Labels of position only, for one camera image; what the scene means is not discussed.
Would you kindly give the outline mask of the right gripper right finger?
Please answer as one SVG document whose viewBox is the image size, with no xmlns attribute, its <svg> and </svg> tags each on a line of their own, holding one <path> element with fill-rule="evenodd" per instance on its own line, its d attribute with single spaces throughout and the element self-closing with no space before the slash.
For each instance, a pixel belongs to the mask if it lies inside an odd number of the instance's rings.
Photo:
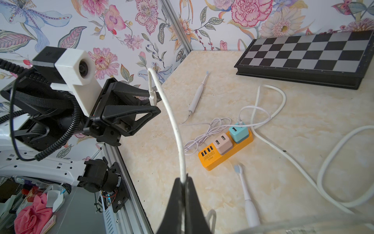
<svg viewBox="0 0 374 234">
<path fill-rule="evenodd" d="M 191 177 L 185 184 L 185 233 L 211 234 Z"/>
</svg>

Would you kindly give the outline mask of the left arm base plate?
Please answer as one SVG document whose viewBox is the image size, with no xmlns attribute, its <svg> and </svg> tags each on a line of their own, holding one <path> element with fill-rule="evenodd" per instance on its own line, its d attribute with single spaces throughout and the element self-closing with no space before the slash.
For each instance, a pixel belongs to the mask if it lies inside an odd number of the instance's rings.
<svg viewBox="0 0 374 234">
<path fill-rule="evenodd" d="M 107 180 L 104 183 L 104 191 L 100 192 L 100 198 L 104 210 L 112 208 L 113 212 L 117 213 L 125 206 L 130 195 L 119 164 L 115 162 L 107 172 Z"/>
</svg>

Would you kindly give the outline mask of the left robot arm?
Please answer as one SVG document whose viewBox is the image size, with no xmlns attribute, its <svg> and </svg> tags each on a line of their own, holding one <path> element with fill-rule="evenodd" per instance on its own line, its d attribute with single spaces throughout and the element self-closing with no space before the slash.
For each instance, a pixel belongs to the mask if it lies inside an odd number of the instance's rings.
<svg viewBox="0 0 374 234">
<path fill-rule="evenodd" d="M 69 91 L 52 90 L 37 70 L 1 60 L 1 69 L 18 75 L 7 89 L 10 102 L 21 101 L 25 108 L 1 117 L 17 159 L 43 166 L 47 157 L 77 133 L 98 142 L 119 146 L 122 136 L 134 135 L 160 114 L 145 100 L 146 91 L 109 80 L 99 94 L 91 115 L 86 117 L 78 99 Z"/>
</svg>

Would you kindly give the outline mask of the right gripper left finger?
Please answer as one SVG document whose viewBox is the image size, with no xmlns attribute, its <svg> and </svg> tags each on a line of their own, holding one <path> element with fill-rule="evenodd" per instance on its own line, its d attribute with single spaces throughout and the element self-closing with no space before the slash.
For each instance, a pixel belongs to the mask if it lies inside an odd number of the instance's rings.
<svg viewBox="0 0 374 234">
<path fill-rule="evenodd" d="M 168 205 L 157 234 L 180 234 L 182 232 L 182 212 L 184 209 L 183 186 L 176 178 Z"/>
</svg>

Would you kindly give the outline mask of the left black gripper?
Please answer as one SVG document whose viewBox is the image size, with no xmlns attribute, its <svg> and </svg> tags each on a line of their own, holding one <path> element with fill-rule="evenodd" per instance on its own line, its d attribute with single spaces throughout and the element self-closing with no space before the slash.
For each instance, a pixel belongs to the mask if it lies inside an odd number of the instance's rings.
<svg viewBox="0 0 374 234">
<path fill-rule="evenodd" d="M 116 105 L 119 103 L 116 95 L 129 105 Z M 148 106 L 157 105 L 159 101 L 157 92 L 152 89 L 143 90 L 110 78 L 106 80 L 85 122 L 83 133 L 95 138 L 98 143 L 120 146 L 121 135 L 133 136 L 161 113 L 157 106 Z"/>
</svg>

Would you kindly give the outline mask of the teal USB charger plug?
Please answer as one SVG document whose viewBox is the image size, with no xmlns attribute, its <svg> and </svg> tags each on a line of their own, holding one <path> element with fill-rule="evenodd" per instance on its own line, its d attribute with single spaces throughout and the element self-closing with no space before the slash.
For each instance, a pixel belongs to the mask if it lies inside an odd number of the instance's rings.
<svg viewBox="0 0 374 234">
<path fill-rule="evenodd" d="M 249 137 L 249 130 L 247 127 L 242 127 L 240 124 L 235 124 L 234 127 L 229 128 L 231 138 L 236 144 L 241 143 Z"/>
</svg>

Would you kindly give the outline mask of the orange power strip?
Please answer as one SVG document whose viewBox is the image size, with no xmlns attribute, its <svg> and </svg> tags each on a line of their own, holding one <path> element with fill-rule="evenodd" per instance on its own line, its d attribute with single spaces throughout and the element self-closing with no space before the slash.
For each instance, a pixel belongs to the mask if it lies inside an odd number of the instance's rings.
<svg viewBox="0 0 374 234">
<path fill-rule="evenodd" d="M 198 153 L 198 157 L 202 166 L 207 171 L 211 171 L 231 156 L 244 149 L 252 141 L 253 136 L 251 133 L 240 143 L 236 143 L 229 133 L 222 134 L 220 137 L 216 138 L 213 143 L 201 150 Z"/>
</svg>

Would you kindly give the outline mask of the pink wall charger adapter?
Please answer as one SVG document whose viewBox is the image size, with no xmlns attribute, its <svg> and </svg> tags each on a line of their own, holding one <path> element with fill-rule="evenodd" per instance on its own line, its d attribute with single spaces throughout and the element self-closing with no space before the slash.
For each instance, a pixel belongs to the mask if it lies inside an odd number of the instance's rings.
<svg viewBox="0 0 374 234">
<path fill-rule="evenodd" d="M 218 153 L 222 156 L 233 148 L 233 143 L 225 133 L 219 135 L 213 141 L 213 145 L 217 149 Z"/>
</svg>

